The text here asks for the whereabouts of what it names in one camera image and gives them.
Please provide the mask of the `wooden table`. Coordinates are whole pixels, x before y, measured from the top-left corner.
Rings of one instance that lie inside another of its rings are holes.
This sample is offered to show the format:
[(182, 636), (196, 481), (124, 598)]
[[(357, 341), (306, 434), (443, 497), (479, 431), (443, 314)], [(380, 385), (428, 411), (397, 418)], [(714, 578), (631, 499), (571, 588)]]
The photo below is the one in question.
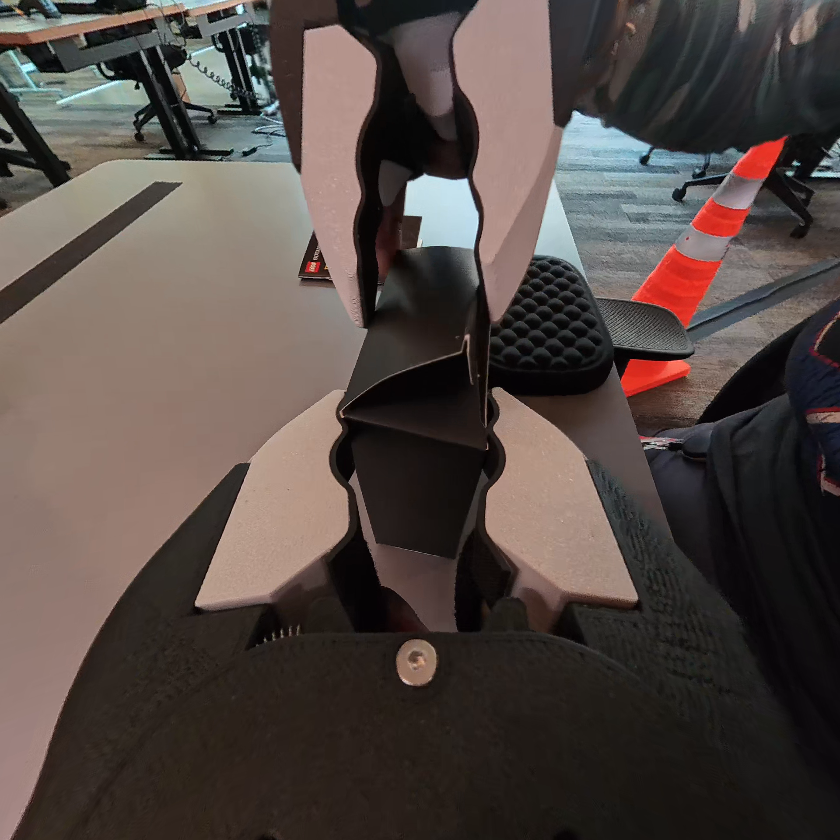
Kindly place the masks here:
[[(183, 2), (147, 2), (123, 12), (62, 17), (32, 17), (17, 13), (2, 20), (2, 53), (21, 50), (38, 69), (69, 74), (76, 70), (129, 59), (142, 50), (163, 51), (170, 33), (169, 20), (185, 11)], [(70, 179), (70, 165), (49, 147), (31, 119), (18, 103), (10, 87), (2, 84), (2, 120), (10, 133), (9, 142), (18, 141), (22, 150), (2, 148), (2, 177), (11, 177), (11, 167), (24, 167), (41, 173), (51, 185)]]

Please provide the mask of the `orange traffic cone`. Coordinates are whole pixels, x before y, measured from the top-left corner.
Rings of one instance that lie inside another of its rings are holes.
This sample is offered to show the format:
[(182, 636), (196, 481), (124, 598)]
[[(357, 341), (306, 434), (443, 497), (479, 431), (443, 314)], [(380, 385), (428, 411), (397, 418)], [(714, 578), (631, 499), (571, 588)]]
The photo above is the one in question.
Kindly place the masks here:
[(671, 311), (687, 328), (714, 280), (786, 138), (750, 148), (633, 295)]

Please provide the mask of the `black mesh cushion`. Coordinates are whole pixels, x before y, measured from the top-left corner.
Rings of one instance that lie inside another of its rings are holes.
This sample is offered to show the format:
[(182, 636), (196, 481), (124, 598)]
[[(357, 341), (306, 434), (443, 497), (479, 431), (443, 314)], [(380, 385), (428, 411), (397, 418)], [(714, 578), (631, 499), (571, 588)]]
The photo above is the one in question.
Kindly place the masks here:
[(508, 310), (490, 327), (489, 388), (582, 395), (601, 387), (613, 365), (613, 342), (582, 273), (566, 260), (534, 256)]

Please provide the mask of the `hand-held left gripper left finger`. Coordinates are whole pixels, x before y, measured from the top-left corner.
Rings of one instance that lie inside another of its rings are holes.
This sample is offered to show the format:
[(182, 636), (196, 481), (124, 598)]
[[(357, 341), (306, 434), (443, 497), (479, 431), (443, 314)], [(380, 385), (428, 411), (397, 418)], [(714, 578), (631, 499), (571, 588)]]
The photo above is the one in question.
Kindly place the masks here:
[(343, 396), (324, 396), (248, 462), (197, 609), (268, 605), (280, 615), (305, 615), (319, 597), (337, 595), (328, 557), (359, 523), (352, 491), (333, 470)]

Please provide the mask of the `black office chair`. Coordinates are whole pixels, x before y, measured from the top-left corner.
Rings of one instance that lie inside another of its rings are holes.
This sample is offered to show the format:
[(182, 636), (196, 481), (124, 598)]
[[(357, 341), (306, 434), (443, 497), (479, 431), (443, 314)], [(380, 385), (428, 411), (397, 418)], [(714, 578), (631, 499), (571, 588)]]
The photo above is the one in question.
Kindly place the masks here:
[(146, 117), (155, 118), (164, 132), (168, 143), (161, 154), (168, 154), (177, 160), (197, 159), (217, 154), (199, 139), (189, 110), (202, 112), (210, 124), (217, 122), (217, 112), (206, 106), (186, 101), (177, 90), (172, 72), (161, 49), (142, 50), (129, 56), (129, 63), (135, 80), (144, 89), (150, 105)]
[(838, 127), (803, 133), (785, 141), (766, 143), (744, 152), (730, 171), (709, 175), (707, 169), (674, 189), (672, 199), (682, 203), (693, 188), (714, 188), (700, 208), (679, 249), (698, 256), (702, 238), (722, 244), (737, 236), (761, 192), (782, 202), (799, 220), (791, 232), (803, 238), (813, 225), (810, 212), (814, 190), (810, 180), (838, 143)]

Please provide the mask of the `matte black box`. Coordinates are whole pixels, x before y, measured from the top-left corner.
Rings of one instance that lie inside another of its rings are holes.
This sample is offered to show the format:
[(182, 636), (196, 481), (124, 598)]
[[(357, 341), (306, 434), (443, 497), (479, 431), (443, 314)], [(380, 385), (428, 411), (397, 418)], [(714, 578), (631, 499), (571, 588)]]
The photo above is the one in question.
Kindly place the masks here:
[(383, 585), (455, 630), (457, 558), (488, 450), (490, 316), (469, 248), (403, 251), (340, 414)]

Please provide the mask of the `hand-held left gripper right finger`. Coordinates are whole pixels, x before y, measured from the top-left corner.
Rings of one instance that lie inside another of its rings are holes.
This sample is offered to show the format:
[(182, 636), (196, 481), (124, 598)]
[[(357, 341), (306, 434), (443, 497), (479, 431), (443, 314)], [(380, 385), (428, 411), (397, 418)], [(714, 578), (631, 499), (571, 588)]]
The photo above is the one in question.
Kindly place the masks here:
[(486, 494), (485, 526), (513, 567), (510, 596), (530, 621), (557, 621), (571, 603), (634, 609), (634, 582), (583, 453), (516, 397), (491, 394), (504, 464)]

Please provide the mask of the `person's dark clothing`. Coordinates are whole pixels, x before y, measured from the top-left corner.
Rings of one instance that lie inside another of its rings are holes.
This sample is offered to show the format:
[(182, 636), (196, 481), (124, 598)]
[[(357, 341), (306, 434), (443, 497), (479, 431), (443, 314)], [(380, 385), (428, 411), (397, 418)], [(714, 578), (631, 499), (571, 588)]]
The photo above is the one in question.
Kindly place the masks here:
[(695, 425), (640, 442), (677, 545), (838, 789), (838, 300), (756, 353)]

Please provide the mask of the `person's right forearm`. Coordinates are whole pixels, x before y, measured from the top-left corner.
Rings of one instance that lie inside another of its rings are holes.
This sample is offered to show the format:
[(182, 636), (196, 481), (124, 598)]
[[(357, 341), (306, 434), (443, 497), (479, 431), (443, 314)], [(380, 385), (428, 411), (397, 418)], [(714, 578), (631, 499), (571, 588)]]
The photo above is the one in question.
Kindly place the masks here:
[(839, 123), (838, 1), (549, 2), (555, 122), (687, 153)]

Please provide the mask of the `black glossy cardboard box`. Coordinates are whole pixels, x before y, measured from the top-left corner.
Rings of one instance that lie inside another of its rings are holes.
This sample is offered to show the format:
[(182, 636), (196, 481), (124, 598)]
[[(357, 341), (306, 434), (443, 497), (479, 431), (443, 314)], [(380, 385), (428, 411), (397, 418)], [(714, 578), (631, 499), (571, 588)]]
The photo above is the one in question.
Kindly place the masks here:
[[(404, 216), (401, 231), (401, 249), (414, 249), (422, 244), (421, 226), (423, 218), (417, 215)], [(332, 284), (329, 267), (323, 256), (315, 233), (311, 234), (298, 272), (301, 282)]]

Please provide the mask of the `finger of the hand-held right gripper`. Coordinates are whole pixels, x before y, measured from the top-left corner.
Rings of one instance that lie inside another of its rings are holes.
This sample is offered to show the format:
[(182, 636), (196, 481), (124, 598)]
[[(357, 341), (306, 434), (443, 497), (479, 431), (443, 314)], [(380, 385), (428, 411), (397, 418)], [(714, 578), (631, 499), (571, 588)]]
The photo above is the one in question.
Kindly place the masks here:
[(367, 329), (380, 276), (379, 162), (365, 139), (379, 92), (374, 53), (341, 24), (303, 38), (302, 187), (330, 278), (352, 322)]
[(478, 1), (455, 33), (453, 58), (475, 119), (476, 254), (499, 321), (534, 253), (553, 179), (549, 4)]

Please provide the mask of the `grey desk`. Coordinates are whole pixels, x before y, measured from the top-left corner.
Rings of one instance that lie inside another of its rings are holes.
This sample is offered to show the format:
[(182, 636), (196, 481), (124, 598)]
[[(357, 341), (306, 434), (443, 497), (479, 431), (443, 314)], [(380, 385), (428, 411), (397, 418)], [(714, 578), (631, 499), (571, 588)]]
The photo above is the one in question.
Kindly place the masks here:
[[(407, 187), (456, 237), (423, 244), (471, 249), (480, 276), (476, 199), (443, 182)], [(674, 837), (686, 733), (662, 666), (634, 674), (672, 549), (615, 373), (580, 405), (512, 396), (586, 458), (634, 609), (530, 621), (510, 596), (488, 377), (455, 630), (380, 579), (344, 396), (332, 465), (359, 523), (328, 557), (337, 595), (195, 607), (249, 461), (345, 394), (366, 335), (299, 280), (301, 184), (123, 161), (2, 220), (2, 838)]]

